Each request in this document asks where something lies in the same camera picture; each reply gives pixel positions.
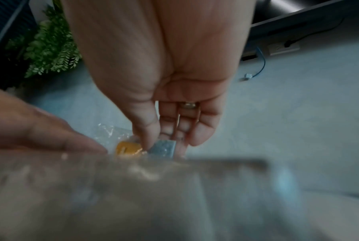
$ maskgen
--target hand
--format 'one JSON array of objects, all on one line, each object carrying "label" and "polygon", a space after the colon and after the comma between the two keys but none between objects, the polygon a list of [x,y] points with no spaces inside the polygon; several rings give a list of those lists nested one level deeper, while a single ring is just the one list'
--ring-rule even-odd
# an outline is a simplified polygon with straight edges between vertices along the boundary
[{"label": "hand", "polygon": [[[65,0],[63,7],[96,85],[132,121],[143,147],[160,135],[180,141],[183,155],[188,144],[210,138],[219,123],[254,3]],[[183,109],[181,102],[198,108]]]},{"label": "hand", "polygon": [[106,153],[66,121],[0,90],[0,149],[33,148]]}]

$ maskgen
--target power cord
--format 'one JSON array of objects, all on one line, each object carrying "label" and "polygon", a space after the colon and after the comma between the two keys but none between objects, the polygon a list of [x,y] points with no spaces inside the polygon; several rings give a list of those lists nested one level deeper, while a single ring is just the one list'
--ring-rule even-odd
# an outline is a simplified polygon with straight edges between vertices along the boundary
[{"label": "power cord", "polygon": [[305,36],[303,36],[303,37],[301,37],[301,38],[299,38],[299,39],[288,40],[287,42],[285,42],[284,47],[288,48],[288,47],[290,47],[292,44],[294,44],[294,43],[296,43],[296,42],[299,42],[300,40],[305,39],[305,38],[307,38],[307,37],[309,37],[309,36],[311,36],[311,35],[315,35],[315,34],[319,34],[319,33],[326,33],[326,32],[332,31],[332,30],[338,28],[338,27],[343,23],[344,20],[345,20],[345,18],[341,19],[340,23],[337,24],[337,25],[336,25],[335,27],[333,27],[333,28],[325,29],[325,30],[321,30],[321,31],[317,31],[317,32],[314,32],[314,33],[310,33],[310,34],[305,35]]},{"label": "power cord", "polygon": [[262,50],[261,50],[259,47],[256,47],[256,50],[258,51],[259,55],[260,55],[260,56],[262,57],[262,59],[264,60],[264,65],[263,65],[262,69],[261,69],[258,73],[256,73],[255,75],[246,73],[246,74],[244,75],[244,78],[243,78],[244,81],[249,80],[249,79],[252,79],[252,78],[255,78],[256,76],[258,76],[258,75],[264,70],[264,68],[265,68],[265,66],[266,66],[266,58],[264,57],[264,54],[263,54]]}]

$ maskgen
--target yellow object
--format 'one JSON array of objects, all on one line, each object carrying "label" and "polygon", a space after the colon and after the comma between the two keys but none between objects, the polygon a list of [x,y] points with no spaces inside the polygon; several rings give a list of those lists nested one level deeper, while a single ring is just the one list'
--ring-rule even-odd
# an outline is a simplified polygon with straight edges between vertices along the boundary
[{"label": "yellow object", "polygon": [[116,147],[116,155],[139,156],[142,153],[142,146],[138,143],[121,141]]}]

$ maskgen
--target person's left hand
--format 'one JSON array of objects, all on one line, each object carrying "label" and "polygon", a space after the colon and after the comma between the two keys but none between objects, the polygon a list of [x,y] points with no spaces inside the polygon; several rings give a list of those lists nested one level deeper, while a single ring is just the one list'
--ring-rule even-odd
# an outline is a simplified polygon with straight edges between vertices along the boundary
[{"label": "person's left hand", "polygon": [[94,140],[74,131],[63,119],[0,90],[0,149],[19,148],[107,152]]}]

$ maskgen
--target clear plastic packaging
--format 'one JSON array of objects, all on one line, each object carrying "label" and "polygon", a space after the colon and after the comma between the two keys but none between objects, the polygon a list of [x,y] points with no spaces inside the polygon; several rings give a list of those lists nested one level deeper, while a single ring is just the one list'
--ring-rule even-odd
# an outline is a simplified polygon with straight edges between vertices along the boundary
[{"label": "clear plastic packaging", "polygon": [[155,155],[172,158],[174,156],[175,141],[158,140],[148,150],[142,150],[139,138],[131,130],[99,124],[95,132],[95,140],[103,145],[110,154],[117,156]]}]

